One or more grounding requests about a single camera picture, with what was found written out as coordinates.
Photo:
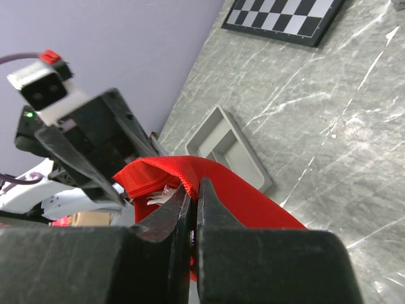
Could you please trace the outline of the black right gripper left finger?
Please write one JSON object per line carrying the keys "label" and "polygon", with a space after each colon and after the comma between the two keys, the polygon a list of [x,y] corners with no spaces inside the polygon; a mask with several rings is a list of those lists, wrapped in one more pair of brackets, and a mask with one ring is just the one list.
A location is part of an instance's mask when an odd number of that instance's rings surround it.
{"label": "black right gripper left finger", "polygon": [[4,228],[1,302],[187,303],[191,219],[180,187],[129,228]]}

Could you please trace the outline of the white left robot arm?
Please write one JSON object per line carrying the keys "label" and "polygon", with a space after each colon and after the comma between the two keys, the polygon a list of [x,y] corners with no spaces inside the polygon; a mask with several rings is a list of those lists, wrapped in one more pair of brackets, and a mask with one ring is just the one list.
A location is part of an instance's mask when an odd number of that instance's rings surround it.
{"label": "white left robot arm", "polygon": [[15,146],[42,162],[1,180],[1,218],[43,224],[82,211],[120,212],[130,199],[115,174],[138,158],[159,155],[117,89],[60,118],[55,127],[24,106]]}

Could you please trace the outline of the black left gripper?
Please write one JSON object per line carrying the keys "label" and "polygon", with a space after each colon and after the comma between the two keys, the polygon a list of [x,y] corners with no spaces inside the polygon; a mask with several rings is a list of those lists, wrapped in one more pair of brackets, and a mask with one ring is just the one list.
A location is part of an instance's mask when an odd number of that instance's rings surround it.
{"label": "black left gripper", "polygon": [[62,118],[59,127],[42,127],[34,136],[95,203],[123,206],[125,200],[92,163],[124,165],[138,157],[167,155],[115,88]]}

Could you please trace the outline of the red fabric zipper pouch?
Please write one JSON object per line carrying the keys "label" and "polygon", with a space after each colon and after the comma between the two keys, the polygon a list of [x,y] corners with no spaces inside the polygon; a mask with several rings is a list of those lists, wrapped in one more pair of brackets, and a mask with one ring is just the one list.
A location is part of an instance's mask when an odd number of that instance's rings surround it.
{"label": "red fabric zipper pouch", "polygon": [[197,156],[156,156],[139,158],[124,166],[114,177],[134,200],[135,221],[155,211],[148,206],[150,195],[165,186],[182,185],[195,201],[208,194],[203,180],[213,185],[224,207],[252,229],[303,229],[304,225],[276,202],[218,162]]}

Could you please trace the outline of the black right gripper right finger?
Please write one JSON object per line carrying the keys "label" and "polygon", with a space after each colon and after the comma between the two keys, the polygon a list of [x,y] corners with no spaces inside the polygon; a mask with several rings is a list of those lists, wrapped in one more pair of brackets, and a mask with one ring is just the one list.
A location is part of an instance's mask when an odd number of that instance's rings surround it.
{"label": "black right gripper right finger", "polygon": [[197,290],[201,303],[362,303],[349,255],[328,231],[251,229],[204,179],[198,202]]}

